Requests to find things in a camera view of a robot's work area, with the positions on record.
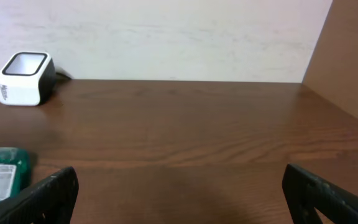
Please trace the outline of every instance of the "brown partition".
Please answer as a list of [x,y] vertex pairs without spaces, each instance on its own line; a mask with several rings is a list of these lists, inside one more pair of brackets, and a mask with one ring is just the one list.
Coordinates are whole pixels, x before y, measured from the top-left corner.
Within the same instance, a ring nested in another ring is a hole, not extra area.
[[334,0],[303,83],[358,118],[358,1]]

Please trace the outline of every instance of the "tabletop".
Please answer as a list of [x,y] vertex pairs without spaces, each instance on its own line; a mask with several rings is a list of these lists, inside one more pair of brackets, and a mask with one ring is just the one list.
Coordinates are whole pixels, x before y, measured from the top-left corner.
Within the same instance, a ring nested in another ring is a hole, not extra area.
[[71,223],[291,223],[289,162],[358,195],[358,120],[297,83],[70,80],[0,104],[1,146],[75,168]]

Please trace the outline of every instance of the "wood grain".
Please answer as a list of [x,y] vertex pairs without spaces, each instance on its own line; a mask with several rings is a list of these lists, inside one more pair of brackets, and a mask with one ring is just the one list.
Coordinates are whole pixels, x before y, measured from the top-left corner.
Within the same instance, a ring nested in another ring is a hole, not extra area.
[[358,118],[358,1],[334,0],[303,83]]
[[72,223],[290,223],[288,162],[358,195],[358,120],[295,83],[73,80],[0,104],[0,146],[74,166]]

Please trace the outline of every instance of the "white device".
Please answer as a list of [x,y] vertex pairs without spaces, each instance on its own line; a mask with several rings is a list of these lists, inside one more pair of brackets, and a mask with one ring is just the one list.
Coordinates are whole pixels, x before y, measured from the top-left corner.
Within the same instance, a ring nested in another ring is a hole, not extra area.
[[50,96],[55,82],[55,67],[48,53],[16,53],[0,71],[0,102],[38,105]]

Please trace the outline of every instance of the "teal plastic container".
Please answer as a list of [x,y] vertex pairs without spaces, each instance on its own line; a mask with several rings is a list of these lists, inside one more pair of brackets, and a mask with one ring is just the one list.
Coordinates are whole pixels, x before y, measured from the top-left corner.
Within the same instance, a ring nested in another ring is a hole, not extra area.
[[30,184],[31,167],[27,151],[0,147],[0,201],[17,195]]

